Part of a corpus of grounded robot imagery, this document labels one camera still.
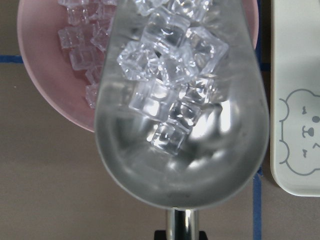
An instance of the silver scoop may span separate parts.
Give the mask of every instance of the silver scoop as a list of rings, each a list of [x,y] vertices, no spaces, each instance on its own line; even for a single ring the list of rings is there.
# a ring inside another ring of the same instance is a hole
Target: silver scoop
[[[198,209],[239,192],[262,163],[269,140],[269,114],[261,73],[241,0],[214,0],[204,26],[229,44],[215,74],[228,80],[221,102],[202,109],[178,155],[146,141],[155,121],[128,107],[134,81],[117,57],[139,40],[148,20],[132,0],[120,0],[109,39],[95,110],[96,143],[113,179],[137,199],[168,210],[167,240],[197,240]]]

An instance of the pile of ice cubes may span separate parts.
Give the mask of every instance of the pile of ice cubes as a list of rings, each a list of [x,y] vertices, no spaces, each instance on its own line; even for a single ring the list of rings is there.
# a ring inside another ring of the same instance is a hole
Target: pile of ice cubes
[[[125,77],[138,81],[129,107],[158,122],[147,139],[176,155],[202,106],[211,103],[214,71],[229,45],[202,25],[209,0],[133,1],[150,16],[140,40],[130,41],[117,58]]]
[[[58,31],[62,50],[69,51],[72,68],[85,71],[88,105],[96,107],[99,81],[117,0],[58,0],[65,6],[68,26]]]

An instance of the scoop handle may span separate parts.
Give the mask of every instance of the scoop handle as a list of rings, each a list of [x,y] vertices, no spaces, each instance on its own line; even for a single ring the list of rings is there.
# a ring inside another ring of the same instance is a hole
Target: scoop handle
[[[197,210],[178,210],[166,212],[167,240],[199,240],[199,213]]]

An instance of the bowl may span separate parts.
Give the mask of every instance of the bowl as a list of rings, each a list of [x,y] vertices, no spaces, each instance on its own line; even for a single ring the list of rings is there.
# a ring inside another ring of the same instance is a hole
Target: bowl
[[[252,44],[259,31],[256,0],[242,0]],[[85,99],[88,82],[72,69],[61,50],[58,30],[68,25],[66,9],[57,0],[20,0],[17,36],[24,66],[37,90],[61,115],[93,132],[95,111]]]

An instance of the white tray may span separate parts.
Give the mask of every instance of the white tray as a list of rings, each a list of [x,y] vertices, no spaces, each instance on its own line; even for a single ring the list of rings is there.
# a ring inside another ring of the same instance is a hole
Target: white tray
[[[285,191],[320,197],[320,1],[273,0],[271,172]]]

